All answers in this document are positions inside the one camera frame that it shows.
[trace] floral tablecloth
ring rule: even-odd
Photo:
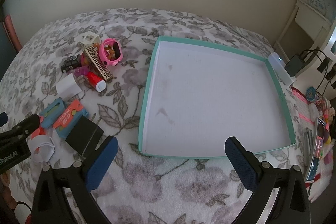
[[[111,69],[113,81],[103,92],[82,84],[83,92],[75,96],[90,115],[97,113],[102,118],[99,126],[104,136],[114,135],[119,142],[115,160],[99,188],[92,191],[102,211],[111,223],[118,224],[231,223],[251,192],[244,189],[228,159],[162,159],[138,152],[137,131],[147,71],[160,35],[225,44],[263,57],[273,51],[268,41],[228,23],[172,10],[110,9],[57,20],[42,27],[27,42],[0,82],[0,112],[9,116],[2,131],[32,113],[39,113],[57,98],[55,83],[65,77],[59,64],[81,52],[76,37],[87,31],[99,34],[101,39],[116,38],[124,53],[123,62]],[[260,154],[258,159],[280,168],[294,164],[303,167],[297,106],[291,90],[280,84],[297,142],[290,148]],[[52,128],[47,133],[56,145],[48,162],[53,168],[69,167],[81,159]],[[26,159],[11,169],[11,175],[30,201],[45,164]],[[269,214],[275,196],[274,192],[261,222]],[[84,223],[70,191],[67,197],[78,223]]]

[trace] white strap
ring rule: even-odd
[[[53,139],[47,135],[38,135],[32,138],[28,141],[28,147],[34,162],[47,162],[55,152]]]

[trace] pink watch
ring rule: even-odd
[[[99,46],[98,52],[99,58],[105,66],[116,66],[123,58],[121,45],[113,38],[105,39],[104,42],[102,42],[102,44]]]

